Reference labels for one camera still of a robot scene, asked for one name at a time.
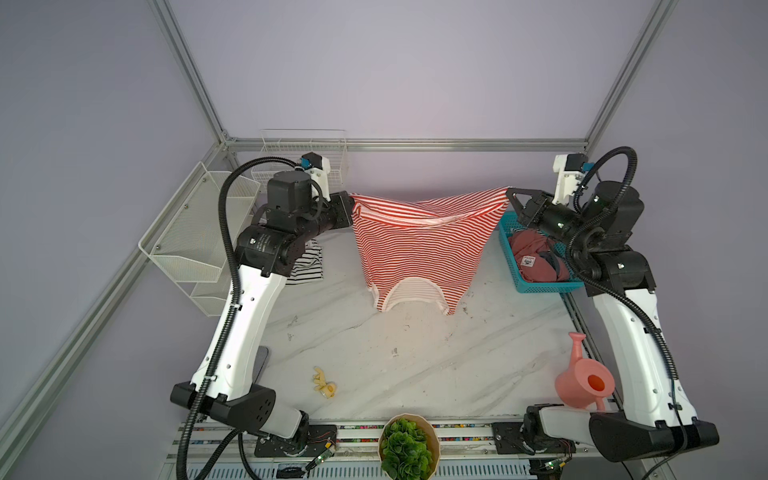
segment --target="green plant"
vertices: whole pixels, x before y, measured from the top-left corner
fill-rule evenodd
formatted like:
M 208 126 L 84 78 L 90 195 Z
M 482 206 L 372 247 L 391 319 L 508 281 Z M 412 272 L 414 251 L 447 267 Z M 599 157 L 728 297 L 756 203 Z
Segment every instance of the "green plant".
M 426 480 L 432 453 L 415 422 L 399 419 L 384 429 L 382 469 L 392 480 Z

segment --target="white table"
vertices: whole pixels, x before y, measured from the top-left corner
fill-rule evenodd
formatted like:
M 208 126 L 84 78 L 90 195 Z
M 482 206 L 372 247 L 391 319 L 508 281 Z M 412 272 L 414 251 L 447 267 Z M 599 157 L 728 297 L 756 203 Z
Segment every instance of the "white table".
M 517 293 L 494 232 L 453 316 L 433 303 L 381 313 L 362 276 L 351 230 L 329 232 L 325 279 L 287 286 L 266 326 L 270 359 L 259 384 L 313 421 L 521 415 L 559 402 L 554 378 L 568 367 L 574 331 L 556 293 Z M 337 385 L 315 392 L 313 368 Z

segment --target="teal plastic basket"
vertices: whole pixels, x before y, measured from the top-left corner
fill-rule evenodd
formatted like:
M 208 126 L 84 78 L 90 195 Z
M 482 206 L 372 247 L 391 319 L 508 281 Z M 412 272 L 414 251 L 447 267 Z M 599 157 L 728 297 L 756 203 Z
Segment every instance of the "teal plastic basket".
M 520 230 L 525 230 L 525 227 L 518 222 L 518 215 L 515 212 L 507 212 L 502 215 L 502 220 L 498 223 L 498 241 L 502 244 L 502 251 L 504 252 L 504 256 L 507 257 L 509 272 L 512 274 L 512 281 L 515 282 L 515 288 L 518 292 L 568 293 L 584 286 L 584 282 L 576 278 L 573 272 L 571 272 L 571 278 L 569 278 L 567 282 L 530 283 L 523 280 L 522 275 L 520 275 L 518 263 L 515 261 L 515 256 L 512 255 L 512 248 L 509 246 L 509 240 L 507 240 L 514 232 Z M 565 245 L 562 243 L 557 242 L 554 245 L 554 249 L 557 250 L 560 255 L 565 255 Z

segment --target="pink watering can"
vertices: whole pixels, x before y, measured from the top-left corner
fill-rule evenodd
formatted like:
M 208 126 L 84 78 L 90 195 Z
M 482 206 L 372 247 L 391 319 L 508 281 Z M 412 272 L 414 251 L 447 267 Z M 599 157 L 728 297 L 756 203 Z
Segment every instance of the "pink watering can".
M 574 341 L 571 351 L 571 364 L 568 370 L 554 380 L 554 389 L 560 400 L 575 409 L 586 408 L 591 403 L 598 405 L 599 411 L 605 410 L 603 399 L 611 396 L 616 382 L 611 372 L 602 363 L 585 359 L 581 352 L 581 341 L 587 338 L 583 333 L 568 334 Z

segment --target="white wire basket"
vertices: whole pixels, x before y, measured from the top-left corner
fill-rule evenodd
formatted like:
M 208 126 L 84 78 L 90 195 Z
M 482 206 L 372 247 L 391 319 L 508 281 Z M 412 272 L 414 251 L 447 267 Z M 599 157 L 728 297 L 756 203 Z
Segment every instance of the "white wire basket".
M 230 172 L 210 171 L 198 164 L 192 174 L 196 173 L 200 179 L 162 233 L 154 232 L 163 214 L 141 238 L 139 248 L 206 315 L 219 316 L 229 293 L 230 275 L 219 228 L 218 199 Z M 259 188 L 259 182 L 242 175 L 232 183 L 227 195 L 227 222 L 233 240 L 250 224 Z M 192 285 L 191 293 L 182 283 Z
M 344 130 L 277 130 L 261 131 L 264 146 L 262 156 L 285 157 L 298 162 L 302 155 L 313 151 L 330 160 L 328 187 L 331 193 L 343 189 L 348 168 L 346 156 L 346 132 Z M 253 179 L 261 183 L 266 192 L 266 183 L 278 171 L 290 170 L 290 167 L 277 167 L 275 164 L 263 164 L 251 169 Z

